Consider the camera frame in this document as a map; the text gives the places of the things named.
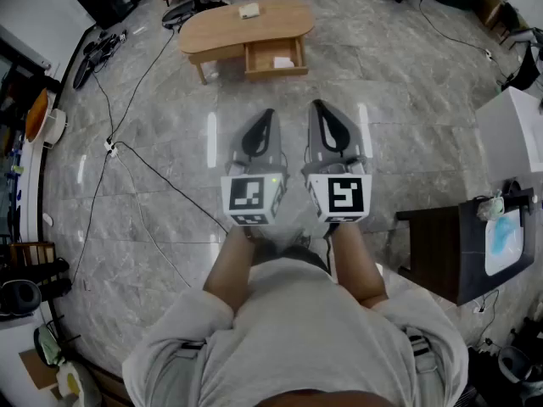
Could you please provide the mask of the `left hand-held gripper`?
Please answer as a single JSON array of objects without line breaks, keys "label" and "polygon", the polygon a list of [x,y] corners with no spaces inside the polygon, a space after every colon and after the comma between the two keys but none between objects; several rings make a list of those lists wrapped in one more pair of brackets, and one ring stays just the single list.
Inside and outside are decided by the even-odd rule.
[{"label": "left hand-held gripper", "polygon": [[[268,160],[250,162],[257,157]],[[260,111],[235,133],[232,159],[227,175],[221,178],[225,216],[237,226],[275,225],[287,191],[288,168],[281,155],[280,124],[274,109]]]}]

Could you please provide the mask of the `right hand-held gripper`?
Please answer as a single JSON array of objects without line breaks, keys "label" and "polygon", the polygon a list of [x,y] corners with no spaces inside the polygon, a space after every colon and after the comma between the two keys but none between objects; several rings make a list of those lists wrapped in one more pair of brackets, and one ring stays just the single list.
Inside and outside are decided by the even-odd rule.
[{"label": "right hand-held gripper", "polygon": [[[341,157],[360,154],[359,128],[331,103],[313,100],[308,122],[311,160],[325,160],[327,151]],[[356,223],[368,217],[372,176],[364,171],[361,157],[311,162],[302,174],[321,223]]]}]

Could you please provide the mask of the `wooden drawer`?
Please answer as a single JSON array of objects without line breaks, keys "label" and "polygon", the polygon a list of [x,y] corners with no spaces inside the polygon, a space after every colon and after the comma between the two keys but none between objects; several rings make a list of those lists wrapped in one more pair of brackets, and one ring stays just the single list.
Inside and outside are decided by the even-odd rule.
[{"label": "wooden drawer", "polygon": [[[296,66],[290,69],[274,69],[273,58],[291,58]],[[305,47],[301,37],[273,41],[251,42],[245,45],[245,75],[251,81],[270,77],[307,75]]]}]

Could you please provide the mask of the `person's right forearm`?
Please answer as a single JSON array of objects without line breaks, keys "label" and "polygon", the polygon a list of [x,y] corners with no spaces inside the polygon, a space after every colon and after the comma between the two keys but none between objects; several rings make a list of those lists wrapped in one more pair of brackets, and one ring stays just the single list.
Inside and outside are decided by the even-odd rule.
[{"label": "person's right forearm", "polygon": [[338,224],[332,245],[338,283],[361,306],[371,309],[389,298],[357,224]]}]

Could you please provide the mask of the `wooden coffee table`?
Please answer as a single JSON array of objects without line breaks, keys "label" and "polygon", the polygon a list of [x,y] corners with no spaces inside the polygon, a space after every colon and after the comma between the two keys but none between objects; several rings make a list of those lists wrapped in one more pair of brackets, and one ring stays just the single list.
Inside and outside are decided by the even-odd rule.
[{"label": "wooden coffee table", "polygon": [[263,0],[258,2],[260,15],[242,20],[237,5],[214,8],[194,15],[181,28],[180,50],[198,71],[205,85],[201,64],[243,57],[245,45],[301,37],[314,28],[314,16],[302,0]]}]

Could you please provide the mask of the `person's black trousers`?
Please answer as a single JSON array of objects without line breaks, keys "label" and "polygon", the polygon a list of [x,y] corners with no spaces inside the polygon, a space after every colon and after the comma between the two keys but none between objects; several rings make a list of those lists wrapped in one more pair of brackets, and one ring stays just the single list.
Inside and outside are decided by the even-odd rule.
[{"label": "person's black trousers", "polygon": [[310,249],[311,237],[301,233],[286,248],[279,249],[279,246],[272,240],[261,238],[256,241],[255,252],[252,259],[252,266],[264,264],[276,259],[287,258],[305,262],[324,270],[329,275],[331,269],[322,258]]}]

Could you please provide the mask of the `black side table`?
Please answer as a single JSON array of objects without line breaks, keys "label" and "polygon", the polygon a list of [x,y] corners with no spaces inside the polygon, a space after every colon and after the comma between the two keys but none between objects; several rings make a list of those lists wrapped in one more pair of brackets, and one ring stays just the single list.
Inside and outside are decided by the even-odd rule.
[{"label": "black side table", "polygon": [[399,274],[456,305],[466,304],[499,287],[535,260],[535,192],[527,188],[504,197],[506,212],[520,216],[521,253],[493,273],[486,264],[486,223],[477,210],[488,197],[443,208],[399,211],[395,217],[410,229],[410,266]]}]

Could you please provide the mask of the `crumpled plastic bag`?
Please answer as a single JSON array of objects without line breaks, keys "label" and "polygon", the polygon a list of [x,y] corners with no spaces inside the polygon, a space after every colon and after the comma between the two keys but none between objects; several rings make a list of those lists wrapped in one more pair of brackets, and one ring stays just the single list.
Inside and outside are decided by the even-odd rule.
[{"label": "crumpled plastic bag", "polygon": [[505,213],[505,202],[501,193],[481,202],[477,208],[477,216],[481,221],[496,221]]}]

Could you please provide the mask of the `black floor equipment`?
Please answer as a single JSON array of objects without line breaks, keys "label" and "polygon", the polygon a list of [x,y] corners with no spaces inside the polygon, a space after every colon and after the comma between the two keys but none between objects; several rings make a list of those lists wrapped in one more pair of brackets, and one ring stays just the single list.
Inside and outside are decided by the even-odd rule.
[{"label": "black floor equipment", "polygon": [[127,30],[124,29],[120,34],[109,34],[102,31],[95,42],[89,42],[83,49],[83,60],[81,61],[72,86],[79,90],[87,82],[91,73],[97,71],[96,67],[105,64],[115,53],[117,46],[123,43],[127,37]]}]

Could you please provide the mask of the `blue cloth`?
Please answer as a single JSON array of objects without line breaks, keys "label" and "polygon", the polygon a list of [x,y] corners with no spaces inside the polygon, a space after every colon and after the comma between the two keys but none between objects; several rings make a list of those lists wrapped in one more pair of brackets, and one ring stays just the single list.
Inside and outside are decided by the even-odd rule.
[{"label": "blue cloth", "polygon": [[490,239],[492,254],[515,254],[522,251],[523,228],[518,219],[503,216],[495,222],[490,231],[492,232]]}]

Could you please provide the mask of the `person's grey shirt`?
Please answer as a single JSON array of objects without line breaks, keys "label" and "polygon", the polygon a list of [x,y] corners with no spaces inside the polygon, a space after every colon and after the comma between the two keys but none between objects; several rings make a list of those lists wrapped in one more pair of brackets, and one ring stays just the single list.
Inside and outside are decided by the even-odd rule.
[{"label": "person's grey shirt", "polygon": [[424,289],[371,309],[321,269],[258,265],[237,313],[183,291],[122,366],[137,407],[254,407],[280,393],[375,393],[398,407],[451,407],[467,384],[460,332]]}]

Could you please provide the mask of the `white round basket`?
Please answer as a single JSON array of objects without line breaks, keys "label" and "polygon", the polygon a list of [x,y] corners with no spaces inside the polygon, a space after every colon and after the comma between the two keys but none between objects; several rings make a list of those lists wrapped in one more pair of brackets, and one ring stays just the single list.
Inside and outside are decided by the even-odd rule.
[{"label": "white round basket", "polygon": [[44,120],[43,141],[54,146],[62,137],[67,125],[67,114],[60,109],[51,109]]}]

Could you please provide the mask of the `black chair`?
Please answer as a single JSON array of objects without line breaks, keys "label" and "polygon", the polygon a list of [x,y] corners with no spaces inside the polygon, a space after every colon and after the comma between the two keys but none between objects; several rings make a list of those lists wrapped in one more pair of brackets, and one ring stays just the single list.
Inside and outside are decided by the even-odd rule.
[{"label": "black chair", "polygon": [[535,83],[543,71],[543,30],[535,27],[515,30],[507,38],[512,39],[513,43],[525,43],[526,49],[516,75],[509,75],[501,90],[514,87],[525,91]]}]

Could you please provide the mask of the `white tray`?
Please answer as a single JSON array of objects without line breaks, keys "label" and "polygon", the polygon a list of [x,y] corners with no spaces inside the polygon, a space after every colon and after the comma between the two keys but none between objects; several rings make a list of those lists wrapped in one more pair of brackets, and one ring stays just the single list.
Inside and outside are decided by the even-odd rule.
[{"label": "white tray", "polygon": [[[506,212],[501,217],[503,216],[512,217],[513,219],[518,219],[520,222],[520,226],[523,228],[523,226],[521,225],[521,214],[520,214],[519,209]],[[492,254],[490,250],[490,239],[492,237],[492,232],[490,231],[490,228],[494,225],[495,225],[495,221],[488,221],[485,227],[484,268],[488,276],[494,276],[495,274],[505,270],[509,266],[517,263],[520,260],[521,255],[523,253],[523,247],[522,247],[522,251],[517,252],[515,254],[510,254],[510,253],[504,253],[504,254],[499,254],[499,255]]]}]

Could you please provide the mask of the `grey trash bin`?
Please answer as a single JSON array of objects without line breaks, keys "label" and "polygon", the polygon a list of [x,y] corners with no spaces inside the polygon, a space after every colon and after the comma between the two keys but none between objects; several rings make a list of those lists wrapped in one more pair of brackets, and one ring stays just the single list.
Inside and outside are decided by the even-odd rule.
[{"label": "grey trash bin", "polygon": [[503,347],[498,354],[501,374],[511,383],[525,382],[532,371],[532,362],[526,354],[514,347]]}]

